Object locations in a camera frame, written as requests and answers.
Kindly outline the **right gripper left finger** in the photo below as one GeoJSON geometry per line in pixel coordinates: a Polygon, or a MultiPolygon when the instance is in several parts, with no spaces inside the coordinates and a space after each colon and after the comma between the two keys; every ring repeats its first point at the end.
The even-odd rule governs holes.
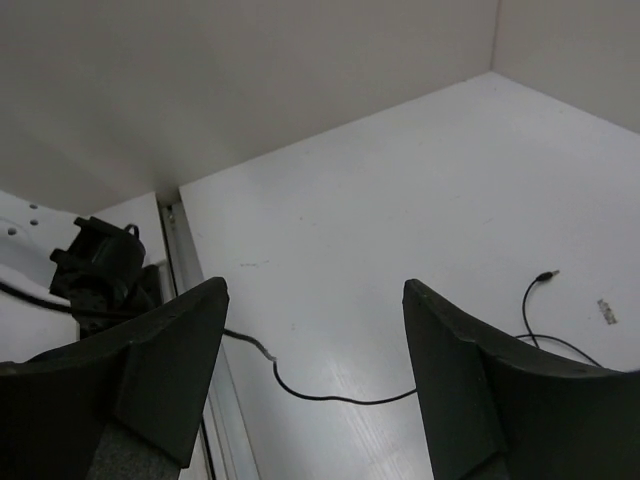
{"type": "MultiPolygon", "coordinates": [[[[228,290],[205,290],[225,327],[228,290]]],[[[192,292],[84,340],[1,366],[5,479],[175,479],[190,465],[196,427],[178,390],[190,370],[178,353],[207,302],[192,292]]]]}

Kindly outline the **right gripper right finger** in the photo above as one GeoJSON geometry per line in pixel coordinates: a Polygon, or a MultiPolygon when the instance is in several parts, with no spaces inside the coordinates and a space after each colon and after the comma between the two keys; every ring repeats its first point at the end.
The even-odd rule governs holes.
{"type": "Polygon", "coordinates": [[[403,311],[437,479],[635,479],[639,375],[539,350],[418,280],[403,311]]]}

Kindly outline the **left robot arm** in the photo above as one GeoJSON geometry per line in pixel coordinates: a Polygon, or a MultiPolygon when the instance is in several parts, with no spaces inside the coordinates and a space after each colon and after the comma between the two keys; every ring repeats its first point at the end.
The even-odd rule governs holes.
{"type": "Polygon", "coordinates": [[[163,302],[154,194],[89,216],[1,195],[1,357],[21,361],[163,302]]]}

